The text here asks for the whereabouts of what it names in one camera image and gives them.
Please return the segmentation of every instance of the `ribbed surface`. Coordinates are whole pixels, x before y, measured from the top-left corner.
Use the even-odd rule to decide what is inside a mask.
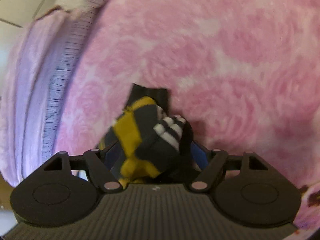
[[[86,218],[59,228],[35,228],[23,223],[6,240],[278,240],[295,231],[293,225],[272,229],[247,228],[219,214],[206,195],[183,185],[129,185],[122,193],[105,195]]]
[[[108,0],[88,0],[90,10],[76,20],[71,28],[68,40],[53,73],[49,84],[49,96],[46,118],[44,123],[44,137],[42,147],[43,163],[50,159],[54,150],[57,128],[62,115],[66,89],[70,83],[76,64],[81,56],[90,30],[95,22],[98,8],[105,5]]]

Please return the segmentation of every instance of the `bed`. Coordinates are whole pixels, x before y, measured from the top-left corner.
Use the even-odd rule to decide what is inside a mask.
[[[40,150],[20,159],[15,149],[11,159],[2,154],[6,180],[15,185],[55,152],[94,147],[132,83],[166,87],[172,114],[191,123],[197,141],[232,154],[257,152],[301,189],[297,226],[320,227],[320,0],[88,3],[90,24],[83,26],[90,31],[75,66],[63,84],[58,68],[45,82]],[[60,97],[50,97],[59,84]],[[11,178],[23,158],[32,168]]]

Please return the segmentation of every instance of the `black fabric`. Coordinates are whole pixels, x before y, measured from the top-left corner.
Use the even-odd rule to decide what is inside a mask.
[[[168,112],[168,91],[167,89],[149,89],[138,85],[133,85],[131,94],[129,95],[126,106],[132,105],[132,103],[144,96],[151,97],[156,101],[157,105],[160,106],[165,113]],[[158,113],[156,105],[143,106],[134,111],[134,117],[137,122],[142,143],[138,146],[135,151],[135,155],[138,159],[148,160],[153,163],[156,168],[163,172],[156,180],[147,179],[153,183],[190,183],[198,175],[199,172],[195,171],[192,167],[192,156],[190,151],[190,145],[193,141],[193,131],[188,122],[183,124],[178,121],[177,118],[171,117],[174,122],[182,127],[182,138],[179,138],[177,133],[168,127],[168,124],[161,120],[158,120]],[[172,145],[163,140],[155,132],[153,127],[160,123],[164,126],[166,132],[171,134],[179,143],[179,151],[177,151]],[[104,136],[104,143],[106,146],[114,144],[121,144],[116,137],[113,129]],[[108,153],[103,154],[103,161],[105,165],[111,170],[112,174],[117,178],[121,178],[121,167],[126,160],[126,156],[122,148],[117,152],[118,158],[114,162],[114,157],[111,157]]]
[[[157,106],[148,105],[134,111],[141,139],[144,140],[153,132],[153,127],[158,123]]]
[[[132,103],[144,96],[152,98],[156,101],[164,112],[168,113],[169,108],[169,92],[166,88],[146,88],[133,84],[128,101],[125,106],[130,106]]]
[[[319,240],[320,239],[320,228],[307,240]]]

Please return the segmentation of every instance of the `white stripe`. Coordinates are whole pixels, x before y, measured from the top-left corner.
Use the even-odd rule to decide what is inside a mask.
[[[163,140],[165,140],[167,143],[169,143],[173,148],[175,148],[177,151],[179,151],[179,143],[170,133],[165,132],[164,134],[162,134],[160,136]]]
[[[186,119],[182,118],[180,115],[175,115],[175,117],[178,119],[178,121],[186,123]]]
[[[163,121],[165,121],[168,124],[168,126],[173,125],[174,123],[173,119],[170,117],[165,117]]]
[[[176,123],[174,123],[173,125],[170,126],[170,128],[178,134],[179,138],[181,138],[182,128],[180,126],[178,126]]]
[[[157,123],[154,127],[153,130],[156,131],[156,133],[160,136],[161,134],[163,134],[165,132],[165,128],[162,124]]]
[[[157,115],[158,115],[158,120],[163,118],[163,109],[157,105]]]

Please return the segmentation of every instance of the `floor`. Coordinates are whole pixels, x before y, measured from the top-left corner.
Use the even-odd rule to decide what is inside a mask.
[[[10,207],[10,194],[13,188],[2,178],[0,174],[0,236],[3,236],[16,223],[16,219]]]
[[[10,48],[23,26],[41,16],[55,0],[0,0],[0,96]]]

